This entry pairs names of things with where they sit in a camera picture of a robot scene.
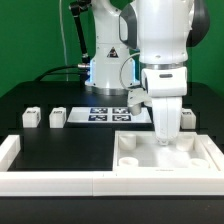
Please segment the green backdrop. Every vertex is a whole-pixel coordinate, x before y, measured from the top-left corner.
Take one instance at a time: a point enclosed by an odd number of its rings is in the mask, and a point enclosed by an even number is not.
[[[123,8],[130,1],[111,0],[118,8]],[[68,64],[73,64],[80,62],[81,54],[74,20],[68,10],[70,2],[62,0]],[[224,96],[224,0],[206,0],[206,3],[211,28],[197,47],[188,50],[189,80],[205,83]],[[93,56],[93,16],[90,11],[81,17],[88,51]],[[31,81],[44,71],[61,65],[64,65],[64,56],[59,0],[1,0],[0,96],[16,84]]]

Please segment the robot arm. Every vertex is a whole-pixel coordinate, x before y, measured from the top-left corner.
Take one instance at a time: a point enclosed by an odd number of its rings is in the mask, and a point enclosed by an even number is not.
[[[137,90],[133,90],[128,103],[136,113],[136,103],[147,101],[146,95],[148,101],[151,98],[155,132],[162,145],[179,133],[182,96],[187,93],[186,43],[193,18],[194,0],[136,0],[120,15],[120,27],[124,27],[120,37],[140,50],[143,68],[140,95],[144,99],[136,101]],[[129,29],[133,30],[132,24],[136,24],[137,34]]]

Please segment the white tray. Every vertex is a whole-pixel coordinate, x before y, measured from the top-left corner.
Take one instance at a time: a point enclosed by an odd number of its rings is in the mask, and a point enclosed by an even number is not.
[[[135,132],[137,147],[131,156],[138,157],[139,166],[122,168],[117,165],[119,156],[126,156],[119,152],[120,134],[124,132],[116,132],[114,170],[100,172],[7,172],[21,149],[20,136],[8,136],[0,146],[0,196],[224,195],[224,155],[207,135],[194,133],[195,151],[174,153],[170,159],[175,147],[160,149],[154,133]],[[149,141],[158,153],[147,152]],[[148,159],[152,155],[163,159]],[[207,160],[209,168],[186,167],[195,157]]]
[[[136,148],[133,150],[121,149],[119,144],[120,136],[136,136]],[[218,170],[209,152],[203,145],[200,137],[194,132],[179,133],[179,136],[192,136],[194,139],[193,149],[190,151],[180,151],[176,147],[177,140],[168,146],[160,146],[156,140],[154,132],[148,131],[116,131],[114,144],[113,170],[124,170],[124,166],[119,166],[119,160],[128,158],[138,161],[138,167],[125,166],[126,169],[145,170],[175,170],[190,169],[192,159],[204,160],[208,163],[208,169]]]

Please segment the black table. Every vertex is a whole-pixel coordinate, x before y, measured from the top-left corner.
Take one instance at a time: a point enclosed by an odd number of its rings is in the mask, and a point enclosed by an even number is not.
[[[64,129],[53,130],[49,128],[49,114],[54,107],[66,107],[68,115],[73,106],[125,107],[126,101],[126,96],[85,92],[76,82],[19,84],[0,98],[0,141],[9,134],[19,134],[23,139],[16,165],[13,163],[8,172],[111,170],[115,130],[153,130],[152,125],[66,123]],[[23,129],[22,114],[27,107],[33,106],[41,108],[40,125],[36,129]],[[208,134],[224,151],[224,100],[203,84],[189,83],[183,107],[191,108],[196,114],[197,133]],[[103,150],[102,136],[105,143]],[[81,138],[88,140],[84,144]],[[64,150],[68,157],[59,162],[60,145],[65,142]],[[87,161],[82,161],[82,156],[89,153],[87,144],[94,145],[96,153],[91,154]],[[77,160],[71,162],[69,156],[74,153],[74,148]],[[49,163],[51,150],[55,152],[55,159]],[[0,222],[223,223],[223,208],[223,196],[1,197]]]

